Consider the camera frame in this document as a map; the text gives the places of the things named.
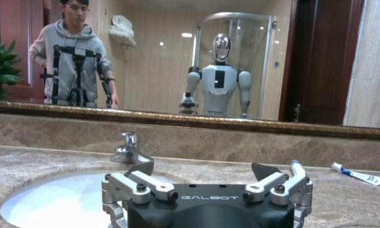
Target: logo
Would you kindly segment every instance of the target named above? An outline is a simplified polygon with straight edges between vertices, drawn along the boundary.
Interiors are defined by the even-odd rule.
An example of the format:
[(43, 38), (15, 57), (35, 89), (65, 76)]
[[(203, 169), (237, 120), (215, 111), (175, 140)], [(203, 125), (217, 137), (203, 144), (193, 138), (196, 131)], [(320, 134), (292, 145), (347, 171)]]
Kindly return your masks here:
[(183, 200), (236, 200), (239, 196), (181, 196)]

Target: potted plant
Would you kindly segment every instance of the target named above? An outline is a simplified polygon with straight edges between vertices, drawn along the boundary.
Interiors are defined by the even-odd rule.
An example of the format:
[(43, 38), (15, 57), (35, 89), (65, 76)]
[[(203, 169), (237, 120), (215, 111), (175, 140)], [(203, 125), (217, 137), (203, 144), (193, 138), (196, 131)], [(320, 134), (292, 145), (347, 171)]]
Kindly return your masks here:
[(4, 45), (0, 45), (0, 100), (4, 99), (7, 90), (4, 85), (15, 85), (23, 80), (20, 77), (20, 69), (16, 69), (13, 65), (20, 62), (16, 60), (17, 55), (13, 54), (15, 41), (11, 46), (5, 48)]

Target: white robot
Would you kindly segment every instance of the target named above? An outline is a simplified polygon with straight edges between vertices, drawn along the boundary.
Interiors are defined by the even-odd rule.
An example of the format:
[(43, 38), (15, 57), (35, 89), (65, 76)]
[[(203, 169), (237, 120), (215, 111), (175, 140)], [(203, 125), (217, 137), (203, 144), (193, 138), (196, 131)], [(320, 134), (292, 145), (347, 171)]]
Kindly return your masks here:
[(195, 114), (195, 108), (199, 106), (195, 102), (195, 92), (200, 80), (203, 81), (204, 94), (204, 114), (227, 117), (228, 103), (236, 84), (240, 88), (240, 109), (241, 118), (248, 116), (248, 106), (251, 103), (251, 85), (252, 77), (248, 71), (237, 72), (227, 64), (227, 58), (231, 50), (231, 37), (220, 33), (213, 41), (215, 63), (208, 65), (203, 71), (196, 66), (189, 68), (187, 92), (183, 95), (180, 111), (184, 114)]

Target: gray hoodie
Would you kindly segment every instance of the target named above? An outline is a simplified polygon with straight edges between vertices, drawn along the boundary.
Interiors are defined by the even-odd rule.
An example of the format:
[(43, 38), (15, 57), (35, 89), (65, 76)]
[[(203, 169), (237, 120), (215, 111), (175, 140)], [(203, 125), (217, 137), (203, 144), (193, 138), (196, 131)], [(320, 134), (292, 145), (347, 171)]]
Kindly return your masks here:
[[(53, 74), (53, 46), (72, 46), (76, 48), (92, 50), (96, 53), (101, 53), (101, 66), (104, 76), (109, 76), (113, 72), (111, 61), (107, 59), (107, 51), (103, 46), (103, 42), (93, 33), (89, 25), (84, 25), (79, 34), (71, 35), (64, 29), (64, 20), (59, 20), (56, 23), (49, 24), (41, 30), (37, 40), (29, 47), (29, 54), (33, 60), (40, 65), (45, 64), (48, 74)], [(84, 70), (81, 73), (81, 87), (87, 90), (88, 101), (95, 104), (97, 99), (97, 85), (96, 85), (96, 59), (87, 57), (84, 61)], [(67, 105), (67, 97), (71, 88), (76, 87), (76, 70), (72, 55), (63, 53), (59, 62), (59, 104)], [(45, 84), (45, 103), (51, 104), (52, 96), (52, 78), (47, 79)]]

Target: marble countertop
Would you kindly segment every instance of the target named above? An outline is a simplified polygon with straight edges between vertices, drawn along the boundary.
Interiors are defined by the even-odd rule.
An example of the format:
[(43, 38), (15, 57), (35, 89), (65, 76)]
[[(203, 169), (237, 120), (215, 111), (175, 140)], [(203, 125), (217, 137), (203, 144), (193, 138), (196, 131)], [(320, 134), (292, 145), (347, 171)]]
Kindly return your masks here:
[[(0, 146), (0, 207), (32, 182), (75, 171), (127, 171), (109, 154)], [(287, 166), (277, 166), (289, 173)], [(327, 168), (307, 167), (313, 182), (312, 214), (305, 228), (380, 227), (380, 186), (375, 187)], [(155, 158), (156, 174), (183, 183), (247, 184), (255, 182), (249, 163)], [(0, 228), (13, 228), (0, 216)]]

